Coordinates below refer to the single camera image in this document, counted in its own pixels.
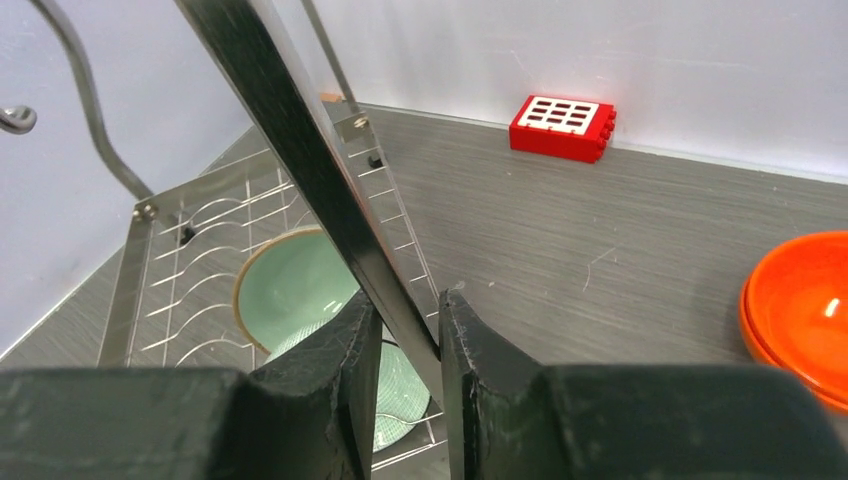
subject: wood-grain surface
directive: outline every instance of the wood-grain surface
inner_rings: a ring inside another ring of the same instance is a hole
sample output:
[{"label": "wood-grain surface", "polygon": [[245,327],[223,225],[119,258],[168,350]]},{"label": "wood-grain surface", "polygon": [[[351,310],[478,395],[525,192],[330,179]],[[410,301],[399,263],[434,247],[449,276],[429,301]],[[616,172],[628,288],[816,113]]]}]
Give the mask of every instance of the wood-grain surface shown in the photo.
[{"label": "wood-grain surface", "polygon": [[[436,285],[462,289],[546,363],[751,362],[736,307],[752,268],[784,241],[848,225],[841,185],[622,150],[586,165],[512,152],[502,129],[371,117]],[[263,146],[251,131],[219,162]],[[2,366],[93,365],[116,268]],[[848,421],[834,424],[848,442]],[[441,463],[407,478],[446,475]]]}]

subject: orange bowl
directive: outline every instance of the orange bowl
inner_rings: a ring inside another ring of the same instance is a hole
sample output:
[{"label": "orange bowl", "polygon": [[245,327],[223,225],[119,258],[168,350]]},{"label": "orange bowl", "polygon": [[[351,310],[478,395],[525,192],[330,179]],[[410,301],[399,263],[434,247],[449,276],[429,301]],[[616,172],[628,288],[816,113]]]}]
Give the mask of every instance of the orange bowl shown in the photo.
[{"label": "orange bowl", "polygon": [[752,356],[788,369],[848,412],[848,232],[800,237],[770,252],[740,293]]},{"label": "orange bowl", "polygon": [[[745,341],[748,353],[750,353],[754,360],[759,363],[789,370],[785,365],[781,364],[777,359],[771,356],[769,350],[760,343],[756,334],[752,330],[748,313],[747,292],[748,282],[745,283],[739,294],[739,330],[742,332],[742,339]],[[801,380],[801,382],[804,383],[810,391],[812,391],[813,395],[815,395],[825,407],[838,413],[848,413],[848,403],[840,402],[828,395],[827,392],[817,389],[815,385],[808,384],[803,378],[800,378],[799,380]]]}]

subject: screw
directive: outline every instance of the screw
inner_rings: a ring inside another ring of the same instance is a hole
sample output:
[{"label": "screw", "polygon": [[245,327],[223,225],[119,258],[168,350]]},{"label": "screw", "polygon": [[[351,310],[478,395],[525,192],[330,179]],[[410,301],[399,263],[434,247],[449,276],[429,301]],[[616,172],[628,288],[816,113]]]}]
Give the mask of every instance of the screw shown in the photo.
[{"label": "screw", "polygon": [[154,207],[153,205],[150,205],[150,204],[147,204],[147,205],[144,206],[143,212],[144,212],[144,215],[151,220],[156,218],[156,214],[159,213],[156,210],[156,207]]}]

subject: white wall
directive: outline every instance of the white wall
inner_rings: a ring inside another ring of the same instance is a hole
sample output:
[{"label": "white wall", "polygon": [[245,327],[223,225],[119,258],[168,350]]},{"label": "white wall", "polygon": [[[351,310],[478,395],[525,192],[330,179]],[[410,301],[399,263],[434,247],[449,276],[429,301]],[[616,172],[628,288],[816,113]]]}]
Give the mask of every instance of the white wall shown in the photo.
[{"label": "white wall", "polygon": [[[154,191],[208,166],[249,127],[172,0],[60,0],[80,32],[115,147]],[[62,48],[26,0],[0,2],[0,355],[121,245],[135,200],[100,163]]]},{"label": "white wall", "polygon": [[605,100],[618,146],[848,178],[844,0],[315,1],[364,102],[509,123],[530,93]]}]

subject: red lego brick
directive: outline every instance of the red lego brick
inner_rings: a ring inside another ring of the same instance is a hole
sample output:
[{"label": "red lego brick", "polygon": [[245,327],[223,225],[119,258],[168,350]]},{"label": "red lego brick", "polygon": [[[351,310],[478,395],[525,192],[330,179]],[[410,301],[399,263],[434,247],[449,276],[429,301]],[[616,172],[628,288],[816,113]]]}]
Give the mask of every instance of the red lego brick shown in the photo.
[{"label": "red lego brick", "polygon": [[605,103],[531,95],[509,126],[509,146],[595,163],[615,129],[615,117],[615,108]]}]

